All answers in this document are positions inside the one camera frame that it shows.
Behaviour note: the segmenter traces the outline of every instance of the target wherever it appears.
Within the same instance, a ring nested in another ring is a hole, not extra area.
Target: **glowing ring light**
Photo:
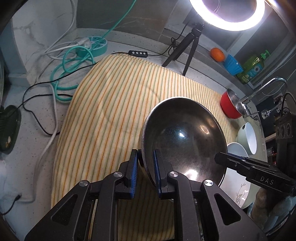
[[[211,12],[202,2],[202,0],[190,0],[195,11],[209,24],[214,25],[217,28],[229,30],[229,31],[242,31],[254,27],[260,22],[264,15],[265,4],[264,0],[256,0],[256,10],[254,14],[247,20],[242,22],[227,22]]]

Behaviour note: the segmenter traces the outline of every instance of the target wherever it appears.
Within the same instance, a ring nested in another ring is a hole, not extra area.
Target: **chrome faucet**
[[[246,118],[248,116],[252,117],[253,119],[258,119],[258,116],[255,116],[256,113],[252,113],[250,112],[250,110],[248,109],[247,104],[250,102],[250,100],[252,98],[254,98],[254,96],[256,96],[258,93],[262,92],[264,89],[266,89],[268,86],[270,86],[272,83],[276,82],[276,81],[281,81],[285,84],[286,86],[286,90],[288,89],[288,84],[287,81],[282,78],[282,77],[274,77],[273,79],[271,79],[270,81],[268,81],[267,83],[265,83],[263,86],[261,86],[258,90],[254,91],[253,93],[243,97],[242,99],[240,99],[240,101],[242,102],[243,108],[245,110],[245,115],[243,115],[243,118]]]

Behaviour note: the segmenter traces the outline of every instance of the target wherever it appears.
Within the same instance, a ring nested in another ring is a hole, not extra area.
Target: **dish soap bottle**
[[[263,68],[264,60],[270,56],[270,53],[265,50],[260,56],[252,55],[243,65],[243,72],[237,74],[238,79],[243,83],[248,83],[252,78],[254,78]]]

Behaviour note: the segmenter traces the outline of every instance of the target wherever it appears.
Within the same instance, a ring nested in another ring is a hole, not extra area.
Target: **tripod leg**
[[[190,62],[191,62],[191,60],[192,60],[192,57],[193,57],[193,55],[194,55],[194,53],[195,53],[195,51],[196,51],[196,48],[197,48],[197,46],[198,46],[198,41],[199,41],[199,38],[198,38],[198,37],[196,37],[196,38],[194,39],[194,41],[193,41],[193,44],[192,44],[192,47],[191,47],[191,50],[190,50],[190,53],[189,53],[189,56],[188,56],[187,62],[186,62],[186,64],[185,64],[185,67],[184,67],[184,70],[183,70],[183,76],[186,75],[186,72],[187,72],[187,70],[188,70],[188,68],[189,68],[189,65],[190,65]]]
[[[183,53],[183,51],[188,47],[188,45],[194,40],[194,35],[189,33],[177,46],[177,48],[172,52],[172,54],[163,63],[162,67],[166,67],[172,60],[176,60]]]

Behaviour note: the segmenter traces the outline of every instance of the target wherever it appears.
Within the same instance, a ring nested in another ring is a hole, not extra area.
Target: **tripod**
[[[177,46],[177,48],[172,52],[172,54],[167,58],[167,60],[163,63],[162,67],[166,67],[172,60],[177,60],[180,55],[184,52],[184,50],[189,46],[189,44],[193,41],[187,62],[185,64],[185,68],[183,70],[183,76],[186,75],[186,72],[189,68],[190,62],[194,55],[194,52],[198,46],[198,41],[200,35],[202,34],[202,30],[204,25],[202,23],[198,23],[195,27],[191,30],[189,34],[181,41],[181,43]]]

